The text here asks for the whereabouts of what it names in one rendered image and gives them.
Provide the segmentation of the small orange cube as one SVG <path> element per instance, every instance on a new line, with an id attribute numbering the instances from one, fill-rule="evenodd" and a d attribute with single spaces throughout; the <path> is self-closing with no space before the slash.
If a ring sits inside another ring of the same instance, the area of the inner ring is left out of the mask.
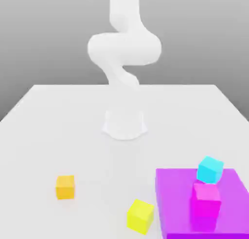
<path id="1" fill-rule="evenodd" d="M 75 183 L 73 175 L 58 176 L 56 180 L 56 196 L 57 199 L 73 199 L 75 191 Z"/>

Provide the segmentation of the small cyan cube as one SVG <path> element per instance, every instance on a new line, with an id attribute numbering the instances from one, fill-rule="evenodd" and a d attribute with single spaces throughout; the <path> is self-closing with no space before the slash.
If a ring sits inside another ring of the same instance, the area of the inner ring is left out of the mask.
<path id="1" fill-rule="evenodd" d="M 224 162 L 206 156 L 198 165 L 196 178 L 207 184 L 217 184 L 221 179 Z"/>

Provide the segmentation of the small yellow cube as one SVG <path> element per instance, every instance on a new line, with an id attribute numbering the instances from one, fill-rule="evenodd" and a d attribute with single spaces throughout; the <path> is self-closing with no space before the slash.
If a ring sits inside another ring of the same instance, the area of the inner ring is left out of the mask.
<path id="1" fill-rule="evenodd" d="M 154 219 L 154 205 L 135 199 L 127 212 L 128 228 L 146 235 Z"/>

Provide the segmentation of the small magenta cube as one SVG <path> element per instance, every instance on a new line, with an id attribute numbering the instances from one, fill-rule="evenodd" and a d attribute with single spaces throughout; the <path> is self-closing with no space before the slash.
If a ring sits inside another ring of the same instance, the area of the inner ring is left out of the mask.
<path id="1" fill-rule="evenodd" d="M 220 192 L 215 184 L 193 183 L 190 198 L 191 226 L 197 232 L 212 232 L 221 208 Z"/>

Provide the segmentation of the large purple box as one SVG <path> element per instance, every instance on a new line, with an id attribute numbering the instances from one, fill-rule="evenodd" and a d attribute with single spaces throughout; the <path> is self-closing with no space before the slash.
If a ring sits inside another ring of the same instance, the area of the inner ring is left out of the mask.
<path id="1" fill-rule="evenodd" d="M 217 188 L 216 218 L 192 211 L 196 169 L 156 169 L 155 189 L 163 239 L 249 239 L 249 193 L 234 169 L 224 169 Z"/>

